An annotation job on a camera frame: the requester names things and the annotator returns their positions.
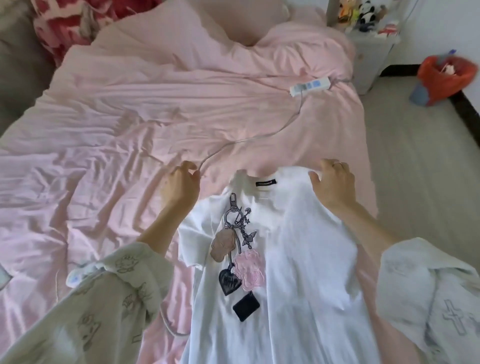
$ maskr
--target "person's right hand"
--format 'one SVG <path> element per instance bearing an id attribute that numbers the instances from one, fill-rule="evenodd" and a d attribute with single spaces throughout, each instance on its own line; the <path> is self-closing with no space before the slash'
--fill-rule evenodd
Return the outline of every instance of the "person's right hand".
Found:
<path id="1" fill-rule="evenodd" d="M 320 166 L 321 181 L 317 173 L 310 171 L 308 174 L 313 191 L 322 205 L 337 216 L 341 210 L 355 206 L 355 176 L 350 172 L 348 164 L 340 164 L 336 159 L 322 159 Z"/>
<path id="2" fill-rule="evenodd" d="M 200 194 L 200 171 L 195 163 L 184 160 L 168 176 L 161 190 L 164 206 L 175 207 L 187 215 Z"/>

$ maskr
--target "black heart patch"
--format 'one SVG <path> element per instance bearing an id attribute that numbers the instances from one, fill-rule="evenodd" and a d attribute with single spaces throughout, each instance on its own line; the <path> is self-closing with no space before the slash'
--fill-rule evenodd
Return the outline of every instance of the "black heart patch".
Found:
<path id="1" fill-rule="evenodd" d="M 230 271 L 230 268 L 223 269 L 218 275 L 220 287 L 222 287 L 223 294 L 228 296 L 235 292 L 241 286 L 241 279 Z"/>

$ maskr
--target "white power strip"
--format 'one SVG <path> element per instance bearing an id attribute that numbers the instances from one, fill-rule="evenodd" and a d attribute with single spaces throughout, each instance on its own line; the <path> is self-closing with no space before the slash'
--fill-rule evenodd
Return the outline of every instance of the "white power strip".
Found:
<path id="1" fill-rule="evenodd" d="M 295 97 L 302 93 L 307 93 L 310 91 L 322 91 L 328 90 L 331 86 L 330 80 L 328 77 L 317 78 L 316 80 L 304 83 L 296 84 L 290 88 L 290 96 Z"/>

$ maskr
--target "trash can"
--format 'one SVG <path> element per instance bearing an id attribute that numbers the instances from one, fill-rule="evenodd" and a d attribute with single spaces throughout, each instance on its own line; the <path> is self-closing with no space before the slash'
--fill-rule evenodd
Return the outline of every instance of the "trash can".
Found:
<path id="1" fill-rule="evenodd" d="M 446 65 L 452 65 L 455 74 L 443 72 Z M 439 62 L 438 56 L 427 57 L 417 73 L 419 84 L 410 95 L 410 101 L 421 106 L 431 106 L 470 84 L 477 74 L 478 66 L 457 56 L 447 56 Z"/>

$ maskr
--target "orange trash bag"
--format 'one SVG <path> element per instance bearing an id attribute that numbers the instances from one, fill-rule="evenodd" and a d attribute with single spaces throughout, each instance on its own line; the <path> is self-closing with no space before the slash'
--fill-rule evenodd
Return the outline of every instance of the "orange trash bag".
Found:
<path id="1" fill-rule="evenodd" d="M 462 57 L 448 56 L 439 65 L 437 65 L 437 60 L 437 56 L 427 57 L 420 65 L 417 74 L 423 86 L 428 90 L 428 106 L 456 94 L 468 86 L 478 71 L 476 64 Z M 443 67 L 447 64 L 455 67 L 455 74 L 449 75 L 442 72 Z"/>

